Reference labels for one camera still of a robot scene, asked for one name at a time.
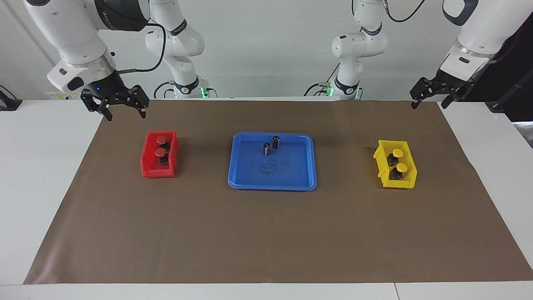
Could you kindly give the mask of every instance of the yellow plastic bin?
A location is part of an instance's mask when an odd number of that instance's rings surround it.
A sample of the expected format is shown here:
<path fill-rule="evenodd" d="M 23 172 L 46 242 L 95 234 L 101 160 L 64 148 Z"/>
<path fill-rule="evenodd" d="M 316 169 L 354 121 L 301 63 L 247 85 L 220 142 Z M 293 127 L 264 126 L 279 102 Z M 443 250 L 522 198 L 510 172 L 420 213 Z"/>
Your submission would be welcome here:
<path fill-rule="evenodd" d="M 374 159 L 376 160 L 377 168 L 379 169 L 377 176 L 378 178 L 381 178 L 383 187 L 414 188 L 418 172 L 407 142 L 398 140 L 379 140 L 378 144 L 379 146 L 374 153 Z M 390 172 L 394 167 L 389 166 L 387 156 L 389 156 L 395 149 L 400 149 L 403 152 L 403 156 L 398 158 L 398 160 L 399 163 L 403 163 L 407 166 L 407 172 L 403 173 L 400 180 L 390 179 Z"/>

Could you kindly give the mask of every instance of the red cap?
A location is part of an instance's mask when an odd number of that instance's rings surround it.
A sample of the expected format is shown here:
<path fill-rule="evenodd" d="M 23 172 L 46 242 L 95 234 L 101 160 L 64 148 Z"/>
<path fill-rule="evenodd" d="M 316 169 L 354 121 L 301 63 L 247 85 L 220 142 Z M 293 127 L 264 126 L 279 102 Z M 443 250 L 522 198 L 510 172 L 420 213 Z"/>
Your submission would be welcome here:
<path fill-rule="evenodd" d="M 156 156 L 157 157 L 164 157 L 166 155 L 166 150 L 163 148 L 158 148 L 156 150 Z"/>
<path fill-rule="evenodd" d="M 156 139 L 156 142 L 160 145 L 166 143 L 166 137 L 165 136 L 158 136 Z"/>

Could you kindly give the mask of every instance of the electrical cable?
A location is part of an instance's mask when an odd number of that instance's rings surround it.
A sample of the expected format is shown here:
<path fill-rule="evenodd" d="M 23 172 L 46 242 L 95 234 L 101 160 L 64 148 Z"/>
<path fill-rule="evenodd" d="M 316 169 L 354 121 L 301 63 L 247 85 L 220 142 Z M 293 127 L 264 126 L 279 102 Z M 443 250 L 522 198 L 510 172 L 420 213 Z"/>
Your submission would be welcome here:
<path fill-rule="evenodd" d="M 363 98 L 363 93 L 364 93 L 365 91 L 363 90 L 363 88 L 359 88 L 359 89 L 361 90 L 361 95 L 359 96 L 359 100 L 361 100 L 361 99 Z"/>
<path fill-rule="evenodd" d="M 160 65 L 161 65 L 161 62 L 163 61 L 163 57 L 165 56 L 165 48 L 166 48 L 166 29 L 165 27 L 163 27 L 162 25 L 159 25 L 157 23 L 150 23 L 150 24 L 146 24 L 146 26 L 154 26 L 154 27 L 159 27 L 163 30 L 163 49 L 161 50 L 161 56 L 159 57 L 159 61 L 157 62 L 157 64 L 155 66 L 153 66 L 152 68 L 149 68 L 149 69 L 127 69 L 127 70 L 120 70 L 120 71 L 117 71 L 118 74 L 128 74 L 128 73 L 135 73 L 135 72 L 151 72 L 155 69 L 157 69 Z"/>
<path fill-rule="evenodd" d="M 167 82 L 163 82 L 162 84 L 160 84 L 154 91 L 154 99 L 157 99 L 157 91 L 159 91 L 160 88 L 164 87 L 166 84 L 170 84 L 170 81 L 167 81 Z"/>
<path fill-rule="evenodd" d="M 13 100 L 17 99 L 17 97 L 10 90 L 8 90 L 5 86 L 0 84 L 0 88 L 4 89 L 6 92 L 8 92 L 13 97 Z"/>
<path fill-rule="evenodd" d="M 383 5 L 385 6 L 385 12 L 389 16 L 389 19 L 393 20 L 396 23 L 402 23 L 402 22 L 405 22 L 405 21 L 409 20 L 412 16 L 414 16 L 415 13 L 418 11 L 418 9 L 420 9 L 420 7 L 422 6 L 422 4 L 424 4 L 425 1 L 426 0 L 422 0 L 420 2 L 420 4 L 416 7 L 415 11 L 412 14 L 410 14 L 407 18 L 405 18 L 403 20 L 397 20 L 397 19 L 395 19 L 395 18 L 393 18 L 391 16 L 391 12 L 389 11 L 389 4 L 388 4 L 388 2 L 386 0 L 383 2 Z"/>
<path fill-rule="evenodd" d="M 304 97 L 307 96 L 307 94 L 308 94 L 308 93 L 309 93 L 314 87 L 316 87 L 316 86 L 320 86 L 320 84 L 319 84 L 319 83 L 315 83 L 315 84 L 313 84 L 312 86 L 310 86 L 310 87 L 307 89 L 307 91 L 305 91 Z"/>
<path fill-rule="evenodd" d="M 326 82 L 329 82 L 329 80 L 333 77 L 333 74 L 335 74 L 335 71 L 337 71 L 337 69 L 341 66 L 341 63 L 339 62 L 337 64 L 337 66 L 335 67 L 335 69 L 333 70 L 332 74 L 329 76 L 328 80 L 326 80 Z"/>
<path fill-rule="evenodd" d="M 166 99 L 166 92 L 174 92 L 174 89 L 168 89 L 165 91 L 165 93 L 163 94 L 163 97 Z"/>
<path fill-rule="evenodd" d="M 341 63 L 340 63 L 340 62 L 337 64 L 337 66 L 335 67 L 335 69 L 333 70 L 333 72 L 331 73 L 331 75 L 328 77 L 328 80 L 326 80 L 326 82 L 329 82 L 329 80 L 333 77 L 333 74 L 335 74 L 335 71 L 337 71 L 337 69 L 339 68 L 339 66 L 341 66 Z M 325 93 L 325 92 L 326 92 L 326 90 L 324 90 L 324 89 L 322 88 L 322 90 L 318 92 L 318 95 L 320 95 L 320 94 L 322 94 L 322 93 Z"/>
<path fill-rule="evenodd" d="M 206 89 L 206 91 L 214 91 L 214 92 L 215 92 L 215 95 L 216 95 L 216 97 L 217 97 L 217 98 L 219 97 L 219 93 L 217 93 L 215 89 L 212 89 L 212 88 L 208 88 L 208 89 Z"/>

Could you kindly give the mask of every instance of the yellow cap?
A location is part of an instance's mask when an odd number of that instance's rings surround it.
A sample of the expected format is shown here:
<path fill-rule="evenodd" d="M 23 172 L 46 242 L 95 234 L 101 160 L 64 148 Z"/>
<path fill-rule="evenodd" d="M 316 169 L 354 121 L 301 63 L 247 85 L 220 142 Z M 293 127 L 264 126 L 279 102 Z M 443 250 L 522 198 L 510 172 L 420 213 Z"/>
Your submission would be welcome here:
<path fill-rule="evenodd" d="M 399 159 L 400 157 L 403 157 L 403 151 L 400 150 L 400 149 L 394 149 L 392 151 L 392 156 L 396 157 L 397 159 Z"/>
<path fill-rule="evenodd" d="M 396 170 L 400 173 L 405 173 L 407 172 L 407 166 L 404 163 L 399 163 L 396 165 Z"/>

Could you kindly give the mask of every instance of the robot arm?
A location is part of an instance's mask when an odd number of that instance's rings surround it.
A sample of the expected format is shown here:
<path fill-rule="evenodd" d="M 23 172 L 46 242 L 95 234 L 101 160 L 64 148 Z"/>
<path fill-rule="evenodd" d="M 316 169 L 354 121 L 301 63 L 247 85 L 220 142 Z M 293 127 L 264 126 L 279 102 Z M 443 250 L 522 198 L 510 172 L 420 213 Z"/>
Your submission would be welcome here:
<path fill-rule="evenodd" d="M 485 65 L 501 49 L 533 11 L 532 0 L 444 0 L 445 17 L 461 26 L 434 79 L 420 78 L 411 89 L 411 106 L 435 94 L 448 94 L 442 102 L 446 108 L 473 88 Z"/>
<path fill-rule="evenodd" d="M 108 107 L 116 104 L 134 107 L 146 116 L 148 97 L 139 85 L 131 89 L 124 85 L 98 30 L 142 30 L 149 19 L 147 0 L 25 0 L 25 6 L 61 56 L 47 75 L 55 87 L 70 92 L 86 86 L 82 101 L 87 109 L 110 121 Z"/>
<path fill-rule="evenodd" d="M 353 99 L 359 86 L 362 73 L 361 57 L 379 55 L 387 48 L 387 36 L 382 32 L 382 0 L 358 0 L 354 18 L 361 26 L 358 33 L 350 33 L 335 38 L 332 51 L 339 59 L 338 75 L 330 82 L 334 96 Z"/>
<path fill-rule="evenodd" d="M 194 64 L 188 57 L 203 53 L 205 43 L 181 13 L 177 0 L 150 0 L 152 19 L 165 27 L 167 47 L 163 61 L 174 77 L 174 86 L 179 98 L 202 98 L 202 87 L 207 83 L 196 74 Z M 148 32 L 146 46 L 156 55 L 161 53 L 163 36 Z"/>

